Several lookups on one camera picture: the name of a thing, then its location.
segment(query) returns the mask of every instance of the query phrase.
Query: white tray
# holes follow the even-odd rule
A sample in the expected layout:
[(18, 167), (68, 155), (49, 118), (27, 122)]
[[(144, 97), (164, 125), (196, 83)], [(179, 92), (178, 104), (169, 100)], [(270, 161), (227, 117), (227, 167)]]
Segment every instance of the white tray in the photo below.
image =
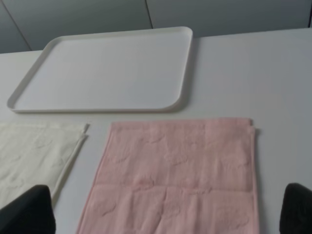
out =
[(186, 27), (52, 40), (7, 102), (14, 112), (169, 111), (181, 100)]

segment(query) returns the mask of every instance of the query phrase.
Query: embossed pattern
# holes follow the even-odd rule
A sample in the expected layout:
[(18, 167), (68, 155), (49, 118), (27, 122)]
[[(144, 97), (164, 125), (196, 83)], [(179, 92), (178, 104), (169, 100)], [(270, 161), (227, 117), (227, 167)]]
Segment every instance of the embossed pattern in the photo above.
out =
[(113, 123), (77, 230), (106, 233), (258, 234), (250, 120)]
[(52, 197), (85, 138), (85, 124), (0, 122), (0, 209), (37, 184)]

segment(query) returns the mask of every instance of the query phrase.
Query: white table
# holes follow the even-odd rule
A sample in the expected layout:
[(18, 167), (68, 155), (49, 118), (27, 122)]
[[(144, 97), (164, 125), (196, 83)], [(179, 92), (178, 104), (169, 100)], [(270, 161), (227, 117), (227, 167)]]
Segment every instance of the white table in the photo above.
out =
[(262, 234), (278, 233), (284, 189), (312, 189), (312, 29), (194, 41), (190, 101), (171, 114), (24, 114), (6, 100), (40, 51), (0, 55), (0, 119), (90, 123), (89, 135), (55, 207), (57, 234), (73, 234), (112, 121), (250, 117), (259, 129), (256, 169)]

